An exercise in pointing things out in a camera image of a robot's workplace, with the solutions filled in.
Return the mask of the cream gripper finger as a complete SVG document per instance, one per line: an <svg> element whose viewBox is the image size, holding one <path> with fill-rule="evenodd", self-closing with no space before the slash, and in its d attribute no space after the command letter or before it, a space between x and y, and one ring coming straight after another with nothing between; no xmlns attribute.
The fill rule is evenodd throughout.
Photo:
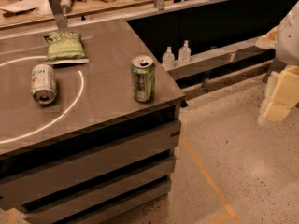
<svg viewBox="0 0 299 224"><path fill-rule="evenodd" d="M287 65L280 73L272 72L264 95L258 122L283 121L299 103L299 66Z"/></svg>

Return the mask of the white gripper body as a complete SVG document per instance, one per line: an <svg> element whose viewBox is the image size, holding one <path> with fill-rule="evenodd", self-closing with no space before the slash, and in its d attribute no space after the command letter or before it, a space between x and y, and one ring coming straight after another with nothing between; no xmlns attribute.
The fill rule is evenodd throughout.
<svg viewBox="0 0 299 224"><path fill-rule="evenodd" d="M265 35L259 37L255 42L255 46L260 49L273 49L276 45L277 32L278 27L276 26Z"/></svg>

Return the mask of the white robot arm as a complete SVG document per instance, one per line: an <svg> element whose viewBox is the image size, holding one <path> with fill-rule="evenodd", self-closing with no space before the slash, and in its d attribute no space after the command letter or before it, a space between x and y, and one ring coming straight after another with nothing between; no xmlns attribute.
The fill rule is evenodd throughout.
<svg viewBox="0 0 299 224"><path fill-rule="evenodd" d="M299 1L255 46L274 49L276 58L286 65L281 72L270 73L259 115L260 125L278 123L299 103Z"/></svg>

